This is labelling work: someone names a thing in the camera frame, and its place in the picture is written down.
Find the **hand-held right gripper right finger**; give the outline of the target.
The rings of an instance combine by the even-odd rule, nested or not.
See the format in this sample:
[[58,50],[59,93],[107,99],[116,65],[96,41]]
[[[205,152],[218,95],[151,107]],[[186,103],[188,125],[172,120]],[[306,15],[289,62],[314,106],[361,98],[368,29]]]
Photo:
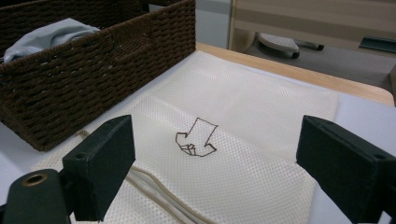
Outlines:
[[296,162],[354,224],[396,224],[396,157],[338,124],[303,116]]

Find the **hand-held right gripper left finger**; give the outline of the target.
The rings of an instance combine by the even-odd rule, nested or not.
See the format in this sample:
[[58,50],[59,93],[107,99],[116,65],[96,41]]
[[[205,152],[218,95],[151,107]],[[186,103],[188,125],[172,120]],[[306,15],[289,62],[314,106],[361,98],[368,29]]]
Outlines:
[[63,157],[69,210],[77,221],[102,221],[135,160],[132,117],[110,119]]

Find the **brown wicker basket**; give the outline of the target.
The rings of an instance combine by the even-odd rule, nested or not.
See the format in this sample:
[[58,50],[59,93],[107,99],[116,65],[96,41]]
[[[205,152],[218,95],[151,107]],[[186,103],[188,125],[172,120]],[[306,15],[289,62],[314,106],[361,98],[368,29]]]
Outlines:
[[195,51],[195,0],[0,1],[0,56],[34,29],[71,18],[78,40],[0,63],[0,121],[49,151]]

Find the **light blue cloth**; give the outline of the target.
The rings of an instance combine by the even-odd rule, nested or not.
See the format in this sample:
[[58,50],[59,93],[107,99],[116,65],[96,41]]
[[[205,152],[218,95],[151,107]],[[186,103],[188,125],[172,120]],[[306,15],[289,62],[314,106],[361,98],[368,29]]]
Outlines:
[[62,45],[83,37],[94,34],[99,29],[71,18],[57,21],[49,25],[37,28],[24,35],[4,53],[4,62],[9,63],[21,57],[25,57],[42,50]]

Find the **white cabinet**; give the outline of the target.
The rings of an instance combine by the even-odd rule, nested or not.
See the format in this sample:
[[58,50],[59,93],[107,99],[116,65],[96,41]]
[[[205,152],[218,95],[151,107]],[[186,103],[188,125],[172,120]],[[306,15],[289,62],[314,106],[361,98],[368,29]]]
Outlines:
[[196,39],[227,49],[232,0],[196,0]]

